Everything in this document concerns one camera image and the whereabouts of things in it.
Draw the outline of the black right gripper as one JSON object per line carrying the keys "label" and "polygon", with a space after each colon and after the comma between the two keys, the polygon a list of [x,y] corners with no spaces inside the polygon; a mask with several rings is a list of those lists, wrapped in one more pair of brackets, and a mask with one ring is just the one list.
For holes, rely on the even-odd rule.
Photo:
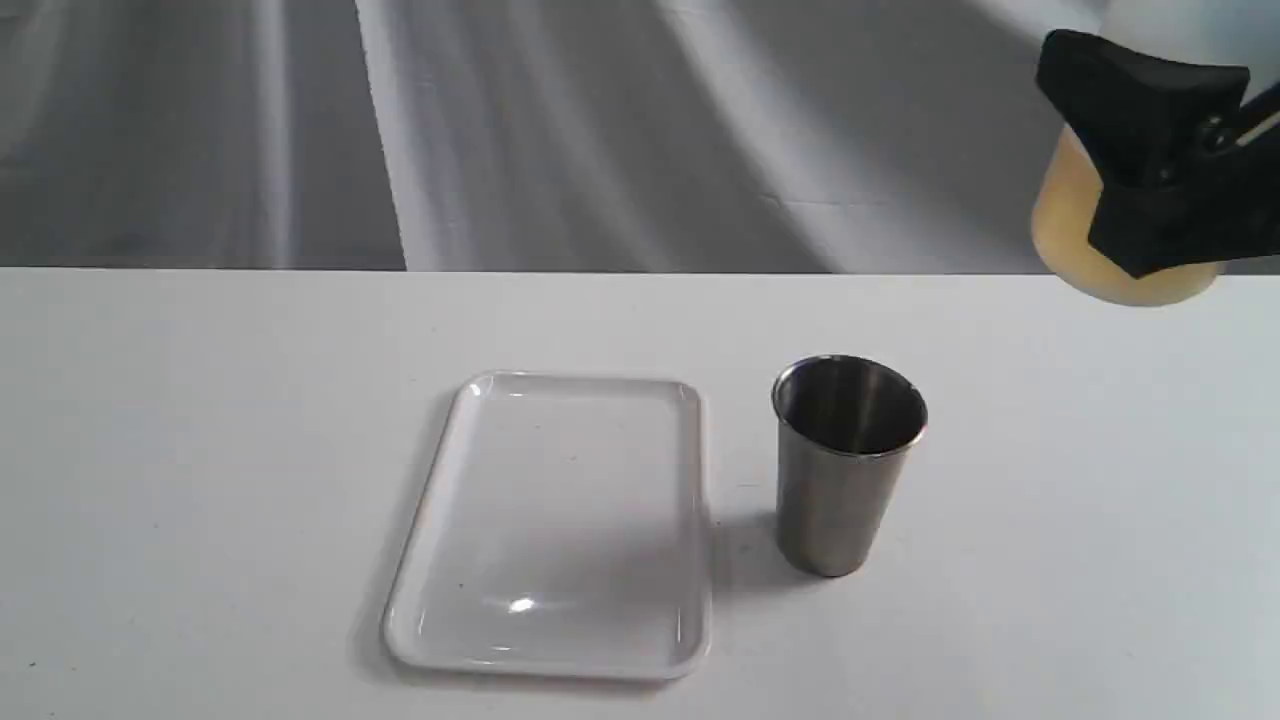
{"label": "black right gripper", "polygon": [[1277,83],[1244,102],[1247,67],[1074,29],[1044,37],[1036,82],[1100,174],[1089,243],[1126,274],[1277,255]]}

